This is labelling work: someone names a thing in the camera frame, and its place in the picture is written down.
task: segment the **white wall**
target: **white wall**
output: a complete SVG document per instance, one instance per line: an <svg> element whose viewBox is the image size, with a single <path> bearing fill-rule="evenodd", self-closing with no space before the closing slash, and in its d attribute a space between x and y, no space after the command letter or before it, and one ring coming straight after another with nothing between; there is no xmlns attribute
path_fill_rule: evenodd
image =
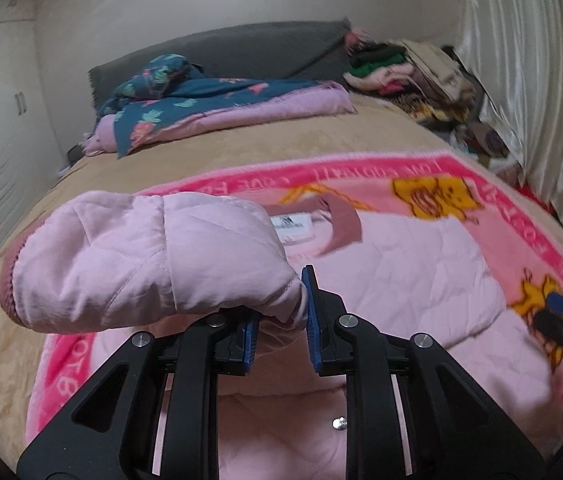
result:
<svg viewBox="0 0 563 480"><path fill-rule="evenodd" d="M459 12L457 0L37 0L36 11L46 101L65 151L94 122L88 70L133 50L243 23L344 16L375 38L450 38Z"/></svg>

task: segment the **gray pillow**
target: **gray pillow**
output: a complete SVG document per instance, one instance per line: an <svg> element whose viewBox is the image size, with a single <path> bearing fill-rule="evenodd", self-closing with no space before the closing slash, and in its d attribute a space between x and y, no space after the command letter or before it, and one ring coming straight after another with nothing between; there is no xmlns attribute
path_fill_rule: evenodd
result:
<svg viewBox="0 0 563 480"><path fill-rule="evenodd" d="M332 79L344 84L348 58L343 38L349 31L346 19L255 23L166 41L93 68L88 73L93 104L99 109L120 83L162 54L180 54L208 77Z"/></svg>

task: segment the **green garment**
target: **green garment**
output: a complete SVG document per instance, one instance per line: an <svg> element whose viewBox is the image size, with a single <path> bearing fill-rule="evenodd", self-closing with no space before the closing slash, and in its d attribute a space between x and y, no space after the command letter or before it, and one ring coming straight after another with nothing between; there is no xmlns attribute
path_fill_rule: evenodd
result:
<svg viewBox="0 0 563 480"><path fill-rule="evenodd" d="M394 56L389 57L383 61L376 61L375 63L366 63L363 64L359 68L352 68L350 70L351 75L355 77L366 77L367 75L372 74L381 66L389 66L389 65L396 65L405 62L405 56L402 54L395 54Z"/></svg>

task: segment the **tan blanket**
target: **tan blanket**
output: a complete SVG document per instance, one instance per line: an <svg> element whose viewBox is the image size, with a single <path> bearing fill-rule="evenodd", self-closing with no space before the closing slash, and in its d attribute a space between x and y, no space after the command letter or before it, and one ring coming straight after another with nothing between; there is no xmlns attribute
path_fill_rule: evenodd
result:
<svg viewBox="0 0 563 480"><path fill-rule="evenodd" d="M217 168L327 153L447 148L402 112L388 110L370 98L356 98L355 105L357 115L213 132L153 146L120 160L116 155L84 159L37 203L17 231L92 189L136 192ZM521 196L518 200L563 245L559 225L536 204ZM43 342L44 335L16 326L0 309L0 456L13 468L24 447L26 410Z"/></svg>

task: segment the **satin curtain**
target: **satin curtain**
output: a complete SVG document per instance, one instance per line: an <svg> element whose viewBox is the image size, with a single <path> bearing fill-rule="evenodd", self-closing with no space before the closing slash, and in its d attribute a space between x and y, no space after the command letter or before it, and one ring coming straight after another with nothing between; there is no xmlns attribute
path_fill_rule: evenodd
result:
<svg viewBox="0 0 563 480"><path fill-rule="evenodd" d="M563 221L563 0L462 0L457 54L490 122Z"/></svg>

